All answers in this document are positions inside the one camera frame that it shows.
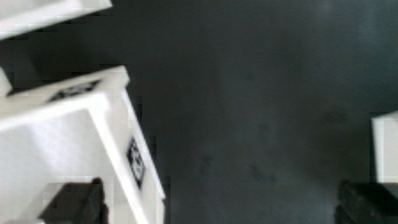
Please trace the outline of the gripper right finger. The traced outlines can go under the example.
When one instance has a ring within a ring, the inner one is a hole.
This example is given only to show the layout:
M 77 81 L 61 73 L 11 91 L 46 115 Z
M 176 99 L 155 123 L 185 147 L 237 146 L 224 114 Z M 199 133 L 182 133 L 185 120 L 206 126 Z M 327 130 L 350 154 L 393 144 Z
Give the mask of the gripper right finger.
M 334 224 L 398 224 L 398 183 L 345 180 L 338 200 Z

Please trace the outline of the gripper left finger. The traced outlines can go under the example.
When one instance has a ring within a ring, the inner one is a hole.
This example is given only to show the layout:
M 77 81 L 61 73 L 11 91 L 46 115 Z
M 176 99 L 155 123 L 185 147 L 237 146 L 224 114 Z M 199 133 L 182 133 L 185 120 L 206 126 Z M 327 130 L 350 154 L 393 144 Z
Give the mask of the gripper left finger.
M 29 224 L 109 224 L 105 187 L 91 182 L 52 183 L 32 204 Z

